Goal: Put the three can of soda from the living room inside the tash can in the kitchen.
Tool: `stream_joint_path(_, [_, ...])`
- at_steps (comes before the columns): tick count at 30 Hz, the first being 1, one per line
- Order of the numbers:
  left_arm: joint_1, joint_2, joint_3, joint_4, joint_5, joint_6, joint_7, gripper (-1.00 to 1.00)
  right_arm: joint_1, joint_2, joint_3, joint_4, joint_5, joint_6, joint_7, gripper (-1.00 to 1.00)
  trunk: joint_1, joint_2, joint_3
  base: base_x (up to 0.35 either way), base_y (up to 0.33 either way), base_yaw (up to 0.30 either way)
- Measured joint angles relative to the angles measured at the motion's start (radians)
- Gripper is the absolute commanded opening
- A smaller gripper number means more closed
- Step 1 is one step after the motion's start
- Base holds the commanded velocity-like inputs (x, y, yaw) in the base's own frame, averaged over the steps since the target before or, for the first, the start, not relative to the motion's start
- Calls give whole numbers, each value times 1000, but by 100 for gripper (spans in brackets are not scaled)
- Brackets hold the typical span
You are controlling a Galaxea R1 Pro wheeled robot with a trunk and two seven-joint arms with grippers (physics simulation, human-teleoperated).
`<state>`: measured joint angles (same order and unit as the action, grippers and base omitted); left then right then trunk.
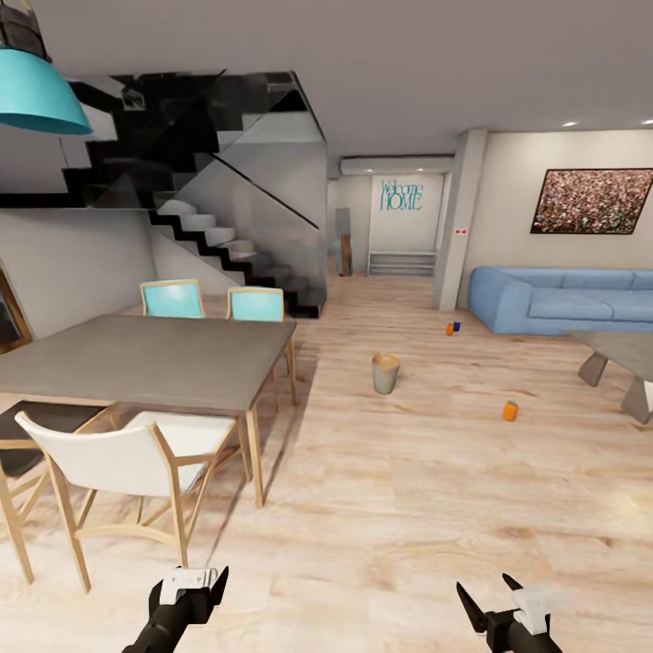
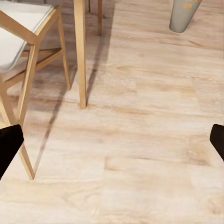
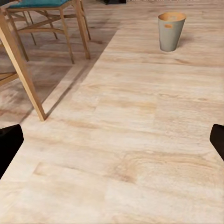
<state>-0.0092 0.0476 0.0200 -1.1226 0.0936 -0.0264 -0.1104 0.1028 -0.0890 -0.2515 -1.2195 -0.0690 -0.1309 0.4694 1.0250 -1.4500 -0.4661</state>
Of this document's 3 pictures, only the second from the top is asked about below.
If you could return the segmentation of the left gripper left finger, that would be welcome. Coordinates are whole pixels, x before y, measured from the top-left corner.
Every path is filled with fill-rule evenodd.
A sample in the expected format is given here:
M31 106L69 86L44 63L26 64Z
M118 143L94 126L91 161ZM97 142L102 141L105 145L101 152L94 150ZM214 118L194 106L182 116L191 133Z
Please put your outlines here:
M0 179L24 142L19 124L0 129Z

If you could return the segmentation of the trash can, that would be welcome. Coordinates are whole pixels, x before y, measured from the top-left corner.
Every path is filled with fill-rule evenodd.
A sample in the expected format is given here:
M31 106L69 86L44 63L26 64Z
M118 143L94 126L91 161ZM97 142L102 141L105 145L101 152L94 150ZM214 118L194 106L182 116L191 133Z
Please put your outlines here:
M183 33L202 0L174 0L169 29Z

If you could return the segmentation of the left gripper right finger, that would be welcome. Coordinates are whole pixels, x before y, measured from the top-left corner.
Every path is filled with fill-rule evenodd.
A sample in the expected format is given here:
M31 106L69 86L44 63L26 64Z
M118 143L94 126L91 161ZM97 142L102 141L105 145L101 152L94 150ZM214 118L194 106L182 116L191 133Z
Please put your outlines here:
M210 142L224 160L224 126L214 124L210 134Z

